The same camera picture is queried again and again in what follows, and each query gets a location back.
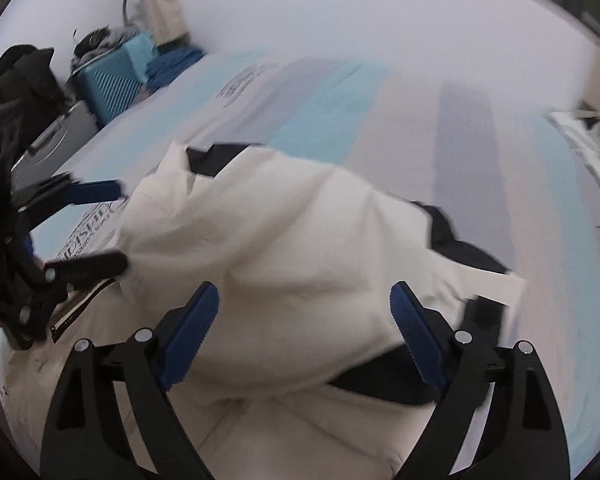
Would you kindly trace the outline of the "beige left curtain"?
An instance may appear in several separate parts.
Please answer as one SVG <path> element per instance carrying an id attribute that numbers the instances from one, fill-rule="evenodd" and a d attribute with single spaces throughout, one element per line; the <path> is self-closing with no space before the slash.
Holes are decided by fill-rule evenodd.
<path id="1" fill-rule="evenodd" d="M 178 0 L 142 0 L 146 24 L 156 46 L 170 44 L 188 35 Z"/>

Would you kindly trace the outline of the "blue crumpled garment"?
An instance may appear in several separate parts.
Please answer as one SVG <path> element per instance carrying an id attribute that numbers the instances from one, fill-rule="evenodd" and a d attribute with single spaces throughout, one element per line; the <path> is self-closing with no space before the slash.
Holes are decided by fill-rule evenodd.
<path id="1" fill-rule="evenodd" d="M 158 55 L 147 65 L 145 86 L 151 92 L 168 86 L 205 55 L 204 50 L 194 47 L 180 47 Z"/>

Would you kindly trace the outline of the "grey hard case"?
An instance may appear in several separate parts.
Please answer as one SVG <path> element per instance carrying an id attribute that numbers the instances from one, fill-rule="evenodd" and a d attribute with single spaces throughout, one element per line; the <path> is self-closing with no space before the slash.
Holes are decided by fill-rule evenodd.
<path id="1" fill-rule="evenodd" d="M 96 118 L 84 101 L 58 117 L 12 167 L 15 190 L 53 177 L 54 173 L 98 133 Z"/>

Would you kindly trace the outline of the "cream and black hooded jacket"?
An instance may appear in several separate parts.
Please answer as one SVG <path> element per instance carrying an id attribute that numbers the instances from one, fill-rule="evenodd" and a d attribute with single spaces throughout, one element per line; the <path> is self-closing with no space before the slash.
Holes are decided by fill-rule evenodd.
<path id="1" fill-rule="evenodd" d="M 0 354 L 9 427 L 42 443 L 65 359 L 80 338 L 115 344 L 155 326 L 203 282 L 219 315 L 170 399 L 219 479 L 389 479 L 430 415 L 332 386 L 396 350 L 389 308 L 405 282 L 452 326 L 483 296 L 512 318 L 526 283 L 434 250 L 422 207 L 347 169 L 250 146 L 216 176 L 173 144 L 137 185 L 114 244 L 129 270 L 57 342 Z"/>

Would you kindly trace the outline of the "clothes pile on suitcase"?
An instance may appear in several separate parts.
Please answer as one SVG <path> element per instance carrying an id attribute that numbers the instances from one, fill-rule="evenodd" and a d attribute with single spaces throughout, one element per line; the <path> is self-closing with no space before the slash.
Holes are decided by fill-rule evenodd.
<path id="1" fill-rule="evenodd" d="M 147 30 L 140 29 L 137 25 L 107 26 L 94 29 L 74 47 L 71 69 L 77 70 L 94 60 L 94 58 L 119 49 L 127 42 L 135 39 L 148 42 L 148 46 L 151 48 L 154 46 L 151 34 Z"/>

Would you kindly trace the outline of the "black backpack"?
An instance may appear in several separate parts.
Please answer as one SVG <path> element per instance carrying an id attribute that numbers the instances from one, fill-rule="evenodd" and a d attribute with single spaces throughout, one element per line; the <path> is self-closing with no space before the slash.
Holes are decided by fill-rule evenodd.
<path id="1" fill-rule="evenodd" d="M 0 57 L 0 104 L 20 100 L 63 113 L 69 98 L 50 68 L 54 48 L 15 44 Z"/>

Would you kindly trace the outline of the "striped bed mattress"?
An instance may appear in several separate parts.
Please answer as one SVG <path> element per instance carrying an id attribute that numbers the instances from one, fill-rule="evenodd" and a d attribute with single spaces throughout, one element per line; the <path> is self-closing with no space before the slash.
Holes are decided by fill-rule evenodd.
<path id="1" fill-rule="evenodd" d="M 210 55 L 66 161 L 128 196 L 45 222 L 38 254 L 116 247 L 122 210 L 173 144 L 206 177 L 250 146 L 347 169 L 428 212 L 439 254 L 513 271 L 526 288 L 502 341 L 539 353 L 571 473 L 600 452 L 600 186 L 544 110 L 370 63 Z"/>

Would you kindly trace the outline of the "white crumpled garment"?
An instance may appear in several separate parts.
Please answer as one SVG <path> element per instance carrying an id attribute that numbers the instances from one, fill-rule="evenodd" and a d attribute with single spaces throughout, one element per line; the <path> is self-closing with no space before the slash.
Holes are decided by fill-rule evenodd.
<path id="1" fill-rule="evenodd" d="M 548 119 L 583 160 L 600 186 L 600 115 L 592 110 L 551 112 Z"/>

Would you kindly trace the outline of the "teal suitcase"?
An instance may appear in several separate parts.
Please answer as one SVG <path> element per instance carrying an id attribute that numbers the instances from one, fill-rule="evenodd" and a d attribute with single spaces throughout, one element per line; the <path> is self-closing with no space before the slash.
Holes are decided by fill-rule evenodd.
<path id="1" fill-rule="evenodd" d="M 144 85 L 142 66 L 122 44 L 97 55 L 71 75 L 76 93 L 103 127 L 128 110 Z"/>

